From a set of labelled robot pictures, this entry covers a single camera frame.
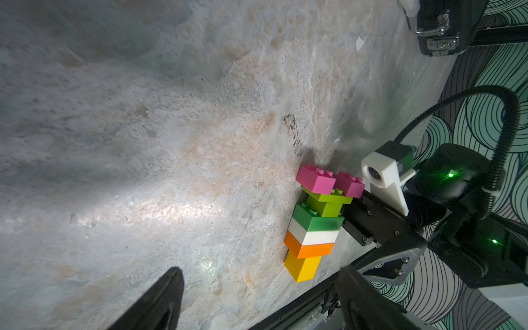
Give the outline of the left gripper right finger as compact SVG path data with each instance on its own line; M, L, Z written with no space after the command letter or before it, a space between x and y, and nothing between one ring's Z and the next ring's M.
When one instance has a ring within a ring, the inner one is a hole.
M346 329L417 329L395 304L383 298L349 265L335 280Z

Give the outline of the white lego brick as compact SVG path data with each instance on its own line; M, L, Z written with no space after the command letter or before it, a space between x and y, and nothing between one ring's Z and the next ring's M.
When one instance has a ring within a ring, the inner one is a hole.
M288 231L302 246L334 243L339 233L339 230L307 231L294 218L291 218Z

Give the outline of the yellow lego brick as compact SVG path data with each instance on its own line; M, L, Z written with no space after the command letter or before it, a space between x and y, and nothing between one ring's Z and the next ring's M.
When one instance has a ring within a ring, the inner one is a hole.
M291 250L288 251L284 265L295 282L312 280L319 267L322 257L296 258Z

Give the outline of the pink lego brick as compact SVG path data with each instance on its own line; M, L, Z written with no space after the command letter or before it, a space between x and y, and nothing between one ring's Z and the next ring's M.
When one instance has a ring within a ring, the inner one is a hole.
M361 198L365 189L362 178L343 171L334 173L334 178L334 188L342 191L345 197Z
M329 195L334 189L336 178L323 167L306 164L301 166L296 181L312 193Z

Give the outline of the orange long lego brick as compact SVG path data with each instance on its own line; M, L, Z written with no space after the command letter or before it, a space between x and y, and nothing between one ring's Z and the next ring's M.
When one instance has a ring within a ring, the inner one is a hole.
M333 243L303 246L290 231L287 231L284 243L297 259L322 257L331 254L334 247Z

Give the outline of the lime green small lego brick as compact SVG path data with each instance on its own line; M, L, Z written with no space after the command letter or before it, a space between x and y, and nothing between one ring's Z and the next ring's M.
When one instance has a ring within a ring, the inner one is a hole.
M307 198L307 205L321 217L335 218L340 216L342 203L319 202L314 197Z

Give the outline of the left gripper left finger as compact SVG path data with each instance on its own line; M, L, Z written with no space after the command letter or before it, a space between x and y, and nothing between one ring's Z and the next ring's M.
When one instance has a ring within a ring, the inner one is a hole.
M183 272L172 267L107 329L177 329L183 293Z

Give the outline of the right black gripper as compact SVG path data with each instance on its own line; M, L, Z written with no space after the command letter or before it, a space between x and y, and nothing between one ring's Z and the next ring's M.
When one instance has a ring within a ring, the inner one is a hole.
M404 284L428 247L424 230L368 191L344 204L341 215L342 227L360 245L379 246L356 261L358 272L367 281Z

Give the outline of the lime green long lego brick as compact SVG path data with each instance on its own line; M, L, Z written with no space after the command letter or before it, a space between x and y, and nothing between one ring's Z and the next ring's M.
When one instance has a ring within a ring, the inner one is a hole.
M343 195L339 189L334 189L330 194L315 193L303 187L303 190L317 202L334 203L334 204L351 204L353 198Z

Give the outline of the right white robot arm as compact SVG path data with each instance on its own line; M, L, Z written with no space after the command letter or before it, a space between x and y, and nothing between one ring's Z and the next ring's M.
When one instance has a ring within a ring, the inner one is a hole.
M443 144L421 169L390 141L362 161L368 191L344 206L344 229L375 248L353 263L367 281L406 282L427 252L527 326L527 227L490 210L503 183L496 161Z

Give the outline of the dark green long lego brick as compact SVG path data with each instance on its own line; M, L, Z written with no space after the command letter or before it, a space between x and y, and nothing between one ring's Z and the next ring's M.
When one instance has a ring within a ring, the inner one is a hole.
M305 203L296 205L292 217L308 232L339 230L345 220L344 217L321 217Z

